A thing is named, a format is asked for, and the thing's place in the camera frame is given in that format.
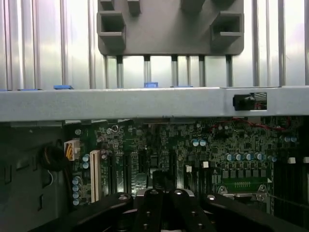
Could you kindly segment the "black RAM slots row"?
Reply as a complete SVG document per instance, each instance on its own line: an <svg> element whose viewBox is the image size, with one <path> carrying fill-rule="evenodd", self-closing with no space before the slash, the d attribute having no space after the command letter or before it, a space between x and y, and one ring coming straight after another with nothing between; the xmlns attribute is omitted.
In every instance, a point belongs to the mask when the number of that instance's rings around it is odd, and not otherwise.
<svg viewBox="0 0 309 232"><path fill-rule="evenodd" d="M302 225L307 212L309 164L297 161L274 163L274 214L286 221Z"/></svg>

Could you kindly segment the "grey plastic parts rack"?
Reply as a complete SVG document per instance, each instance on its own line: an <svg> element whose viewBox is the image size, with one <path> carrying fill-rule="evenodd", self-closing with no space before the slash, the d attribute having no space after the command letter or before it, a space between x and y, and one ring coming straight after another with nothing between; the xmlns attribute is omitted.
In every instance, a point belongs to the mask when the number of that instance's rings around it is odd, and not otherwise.
<svg viewBox="0 0 309 232"><path fill-rule="evenodd" d="M97 0L98 48L107 56L238 55L244 0Z"/></svg>

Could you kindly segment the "open black PC case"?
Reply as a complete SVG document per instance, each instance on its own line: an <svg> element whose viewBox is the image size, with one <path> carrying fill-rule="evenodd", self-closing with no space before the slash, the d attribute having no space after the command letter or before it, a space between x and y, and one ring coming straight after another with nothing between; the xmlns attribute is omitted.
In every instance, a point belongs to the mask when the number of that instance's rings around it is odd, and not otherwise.
<svg viewBox="0 0 309 232"><path fill-rule="evenodd" d="M255 109L236 111L234 95L250 93ZM309 87L0 90L0 232L29 232L85 207L73 209L70 203L66 126L256 116L309 116ZM186 232L169 195L176 189L159 189L163 192L160 232ZM142 204L146 190L132 196L133 209ZM182 190L198 200L214 193L197 197ZM117 228L107 232L132 232L134 217L122 216Z"/></svg>

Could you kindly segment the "black intrusion switch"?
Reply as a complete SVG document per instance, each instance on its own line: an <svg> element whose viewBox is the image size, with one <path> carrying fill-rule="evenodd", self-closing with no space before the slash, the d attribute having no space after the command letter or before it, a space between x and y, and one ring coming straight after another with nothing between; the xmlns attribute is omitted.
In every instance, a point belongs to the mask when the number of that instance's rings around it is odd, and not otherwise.
<svg viewBox="0 0 309 232"><path fill-rule="evenodd" d="M253 94L234 95L233 106L236 111L250 111L255 109L255 97Z"/></svg>

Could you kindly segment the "white expansion slot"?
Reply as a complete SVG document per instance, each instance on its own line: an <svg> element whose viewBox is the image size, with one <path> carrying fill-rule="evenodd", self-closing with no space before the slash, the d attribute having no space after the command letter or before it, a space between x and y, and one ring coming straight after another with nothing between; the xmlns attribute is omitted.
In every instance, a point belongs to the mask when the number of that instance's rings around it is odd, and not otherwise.
<svg viewBox="0 0 309 232"><path fill-rule="evenodd" d="M91 202L94 203L101 199L101 154L100 150L90 152L90 177L91 177Z"/></svg>

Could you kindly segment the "CPU socket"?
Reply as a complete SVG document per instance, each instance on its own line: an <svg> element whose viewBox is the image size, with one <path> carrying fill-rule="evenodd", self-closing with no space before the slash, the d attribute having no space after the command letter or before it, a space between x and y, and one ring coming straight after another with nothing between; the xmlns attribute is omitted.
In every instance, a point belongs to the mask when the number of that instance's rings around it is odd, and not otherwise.
<svg viewBox="0 0 309 232"><path fill-rule="evenodd" d="M260 211L273 214L273 182L267 177L218 178L213 190L232 200Z"/></svg>

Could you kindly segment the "green motherboard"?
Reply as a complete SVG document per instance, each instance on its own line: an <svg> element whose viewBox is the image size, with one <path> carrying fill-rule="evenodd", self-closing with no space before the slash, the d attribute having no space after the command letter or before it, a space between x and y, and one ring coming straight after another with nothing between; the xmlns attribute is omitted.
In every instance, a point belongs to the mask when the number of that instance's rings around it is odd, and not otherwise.
<svg viewBox="0 0 309 232"><path fill-rule="evenodd" d="M91 203L93 150L101 154L101 198L117 192L136 197L152 188L200 197L216 193L218 178L267 177L274 185L275 162L309 164L309 116L126 119L69 125L65 136L65 142L79 139L81 148L70 166L73 209Z"/></svg>

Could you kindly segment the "white power connector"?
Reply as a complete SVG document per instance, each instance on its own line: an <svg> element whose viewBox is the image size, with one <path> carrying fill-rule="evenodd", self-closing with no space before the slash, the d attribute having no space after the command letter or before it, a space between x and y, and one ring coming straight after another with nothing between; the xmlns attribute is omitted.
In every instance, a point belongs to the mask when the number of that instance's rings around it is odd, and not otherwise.
<svg viewBox="0 0 309 232"><path fill-rule="evenodd" d="M64 143L64 155L69 161L75 161L80 158L80 140L73 139Z"/></svg>

